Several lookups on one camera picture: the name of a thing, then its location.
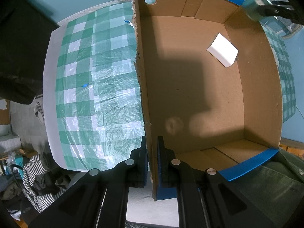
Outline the green checkered plastic tablecloth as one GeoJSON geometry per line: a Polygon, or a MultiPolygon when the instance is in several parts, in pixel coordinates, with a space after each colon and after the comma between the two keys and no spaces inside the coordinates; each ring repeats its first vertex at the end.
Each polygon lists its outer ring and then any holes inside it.
{"type": "Polygon", "coordinates": [[[117,4],[66,28],[54,85],[64,168],[112,168],[146,138],[133,15],[117,4]]]}

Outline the black white striped cloth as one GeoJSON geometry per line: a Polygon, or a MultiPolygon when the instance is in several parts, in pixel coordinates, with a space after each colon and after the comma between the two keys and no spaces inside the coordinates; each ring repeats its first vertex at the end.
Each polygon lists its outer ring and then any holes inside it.
{"type": "Polygon", "coordinates": [[[56,181],[60,167],[49,153],[32,156],[23,167],[23,194],[38,213],[42,213],[65,192],[56,181]]]}

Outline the white rectangular block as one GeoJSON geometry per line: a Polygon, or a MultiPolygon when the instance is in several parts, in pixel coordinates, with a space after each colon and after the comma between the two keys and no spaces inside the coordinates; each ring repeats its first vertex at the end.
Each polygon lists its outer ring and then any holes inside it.
{"type": "Polygon", "coordinates": [[[207,51],[224,67],[232,66],[239,52],[239,50],[220,33],[217,34],[214,41],[207,48],[207,51]]]}

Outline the dark furniture at left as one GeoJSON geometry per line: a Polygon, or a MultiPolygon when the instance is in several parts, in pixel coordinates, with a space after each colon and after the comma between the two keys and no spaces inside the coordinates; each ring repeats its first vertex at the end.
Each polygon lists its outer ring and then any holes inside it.
{"type": "Polygon", "coordinates": [[[29,105],[42,94],[46,52],[57,28],[28,0],[1,0],[1,98],[29,105]]]}

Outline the dark green fabric bag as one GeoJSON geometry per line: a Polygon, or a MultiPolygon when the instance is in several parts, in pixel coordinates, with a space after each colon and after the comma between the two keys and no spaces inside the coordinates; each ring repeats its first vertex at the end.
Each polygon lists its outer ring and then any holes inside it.
{"type": "Polygon", "coordinates": [[[283,227],[303,198],[303,159],[280,149],[233,183],[275,227],[283,227]]]}

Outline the brown cardboard box blue rim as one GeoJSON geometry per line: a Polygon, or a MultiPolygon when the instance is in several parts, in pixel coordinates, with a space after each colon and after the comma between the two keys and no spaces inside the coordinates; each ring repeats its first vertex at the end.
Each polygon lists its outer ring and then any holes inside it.
{"type": "Polygon", "coordinates": [[[137,74],[154,197],[160,186],[157,138],[199,170],[234,180],[277,152],[282,129],[278,67],[244,0],[133,0],[137,74]],[[222,34],[238,50],[224,67],[207,48],[222,34]]]}

